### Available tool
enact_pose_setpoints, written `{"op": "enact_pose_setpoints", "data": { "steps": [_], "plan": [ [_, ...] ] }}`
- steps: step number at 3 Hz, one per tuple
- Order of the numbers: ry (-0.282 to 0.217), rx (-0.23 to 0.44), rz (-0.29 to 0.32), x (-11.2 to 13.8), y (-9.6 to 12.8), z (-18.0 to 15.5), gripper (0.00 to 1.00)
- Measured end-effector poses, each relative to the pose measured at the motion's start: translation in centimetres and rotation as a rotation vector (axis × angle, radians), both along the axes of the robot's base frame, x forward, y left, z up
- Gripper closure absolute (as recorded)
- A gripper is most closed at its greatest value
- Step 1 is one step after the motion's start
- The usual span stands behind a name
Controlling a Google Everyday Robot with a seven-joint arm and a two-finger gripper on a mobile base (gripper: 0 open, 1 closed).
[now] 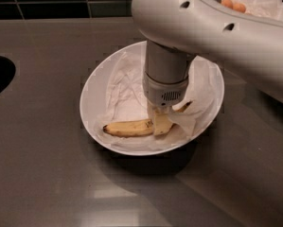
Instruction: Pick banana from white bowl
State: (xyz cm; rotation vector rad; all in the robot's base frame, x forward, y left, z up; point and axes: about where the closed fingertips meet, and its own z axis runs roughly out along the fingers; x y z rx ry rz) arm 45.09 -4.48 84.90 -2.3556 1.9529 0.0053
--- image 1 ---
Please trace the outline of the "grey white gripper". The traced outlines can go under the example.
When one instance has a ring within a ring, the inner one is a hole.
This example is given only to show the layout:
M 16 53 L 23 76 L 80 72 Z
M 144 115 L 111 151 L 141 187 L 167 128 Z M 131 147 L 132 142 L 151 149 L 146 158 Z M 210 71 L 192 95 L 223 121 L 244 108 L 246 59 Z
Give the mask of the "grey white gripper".
M 162 83 L 152 79 L 147 74 L 143 77 L 143 89 L 147 98 L 147 112 L 153 123 L 155 136 L 166 134 L 173 123 L 168 115 L 172 113 L 171 106 L 180 103 L 186 94 L 188 79 L 175 83 Z

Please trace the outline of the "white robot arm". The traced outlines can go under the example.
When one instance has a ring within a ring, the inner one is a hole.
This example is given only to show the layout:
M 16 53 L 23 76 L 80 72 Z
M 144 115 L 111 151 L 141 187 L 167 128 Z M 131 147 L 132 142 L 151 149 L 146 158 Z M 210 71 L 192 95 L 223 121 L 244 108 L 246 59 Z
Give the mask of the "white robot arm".
M 283 103 L 283 22 L 228 9 L 221 0 L 132 0 L 148 39 L 144 90 L 163 109 L 186 93 L 186 55 L 200 56 Z

